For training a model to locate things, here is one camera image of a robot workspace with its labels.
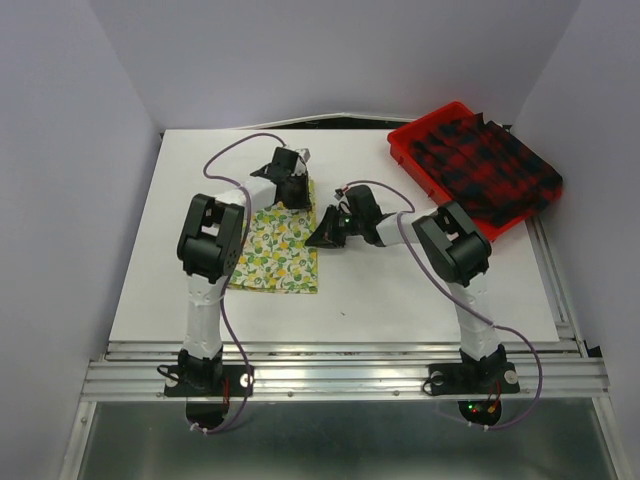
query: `red plastic bin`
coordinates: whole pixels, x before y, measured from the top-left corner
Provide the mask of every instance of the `red plastic bin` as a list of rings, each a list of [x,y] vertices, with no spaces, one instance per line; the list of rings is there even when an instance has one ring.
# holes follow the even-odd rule
[[[391,144],[391,156],[395,158],[398,164],[427,192],[427,195],[429,195],[437,205],[443,205],[451,201],[452,196],[446,188],[438,185],[436,181],[422,169],[418,162],[411,157],[411,143],[414,140],[423,139],[427,133],[435,130],[438,125],[450,123],[473,114],[474,113],[464,104],[452,102],[435,112],[431,112],[418,120],[394,130],[387,137],[387,140]],[[474,218],[473,221],[487,238],[493,242],[501,234],[526,218],[526,215],[514,218],[500,228],[496,228],[484,220]]]

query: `lemon print napkin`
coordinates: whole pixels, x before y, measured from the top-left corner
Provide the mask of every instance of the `lemon print napkin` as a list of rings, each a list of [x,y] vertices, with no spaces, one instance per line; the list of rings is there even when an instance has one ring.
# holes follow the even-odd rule
[[[318,252],[304,246],[316,228],[313,182],[309,187],[310,211],[287,210],[278,203],[253,215],[231,288],[318,293]]]

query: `plaid cloth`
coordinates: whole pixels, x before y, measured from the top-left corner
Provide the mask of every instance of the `plaid cloth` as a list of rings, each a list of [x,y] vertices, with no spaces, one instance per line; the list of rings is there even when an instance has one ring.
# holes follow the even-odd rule
[[[482,113],[440,125],[412,150],[471,217],[494,227],[542,211],[562,192],[558,172]]]

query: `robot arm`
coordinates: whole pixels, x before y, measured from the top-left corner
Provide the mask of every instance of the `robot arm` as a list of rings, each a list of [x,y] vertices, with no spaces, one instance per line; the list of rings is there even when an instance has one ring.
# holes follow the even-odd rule
[[[197,390],[189,396],[212,394],[223,377],[220,301],[242,253],[245,192],[252,213],[280,201],[290,209],[310,208],[308,158],[307,150],[278,147],[271,163],[252,173],[243,189],[193,197],[177,249],[189,288],[187,334],[178,365],[169,367],[180,384],[177,396],[184,396],[185,385]]]
[[[352,235],[361,235],[378,247],[396,245],[404,243],[400,223],[409,242],[422,246],[457,301],[462,363],[430,365],[429,394],[488,393],[496,382],[502,393],[518,392],[517,383],[505,381],[504,374],[514,367],[507,362],[495,329],[463,308],[490,317],[484,274],[489,268],[491,244],[460,205],[450,202],[428,212],[383,214],[366,185],[337,193],[340,203],[327,208],[318,229],[307,240],[308,246],[340,248]]]

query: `white backdrop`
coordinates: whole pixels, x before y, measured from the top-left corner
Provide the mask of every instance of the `white backdrop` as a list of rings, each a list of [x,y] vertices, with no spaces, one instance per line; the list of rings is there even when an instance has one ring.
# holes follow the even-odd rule
[[[151,117],[212,128],[451,101],[512,122],[578,0],[90,0]]]
[[[58,478],[159,138],[84,0],[0,15],[0,477]]]
[[[640,474],[640,4],[585,0],[516,121],[565,177],[545,215],[583,335],[601,345]]]

